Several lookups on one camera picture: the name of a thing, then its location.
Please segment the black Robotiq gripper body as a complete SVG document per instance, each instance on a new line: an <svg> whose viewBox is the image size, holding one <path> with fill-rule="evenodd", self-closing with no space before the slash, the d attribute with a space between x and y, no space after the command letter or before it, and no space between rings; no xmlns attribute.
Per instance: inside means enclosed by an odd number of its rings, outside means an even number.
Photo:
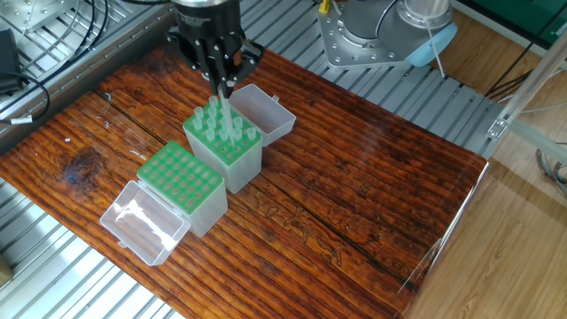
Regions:
<svg viewBox="0 0 567 319"><path fill-rule="evenodd" d="M205 47L218 43L230 56L242 48L244 31L238 0L174 0L173 4L180 53L196 56L196 40L205 42Z"/></svg>

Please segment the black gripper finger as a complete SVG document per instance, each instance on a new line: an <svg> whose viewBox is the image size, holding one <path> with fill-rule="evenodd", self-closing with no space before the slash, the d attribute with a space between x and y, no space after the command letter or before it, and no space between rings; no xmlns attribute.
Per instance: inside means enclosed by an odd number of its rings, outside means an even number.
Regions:
<svg viewBox="0 0 567 319"><path fill-rule="evenodd" d="M181 34L169 34L168 41L176 48L183 62L193 71L200 71L209 81L215 96L223 96L223 84L213 58L207 55L205 43L199 39L187 39Z"/></svg>
<svg viewBox="0 0 567 319"><path fill-rule="evenodd" d="M260 64L265 48L253 41L244 40L242 47L227 60L221 77L221 96L229 98L234 87L242 82Z"/></svg>

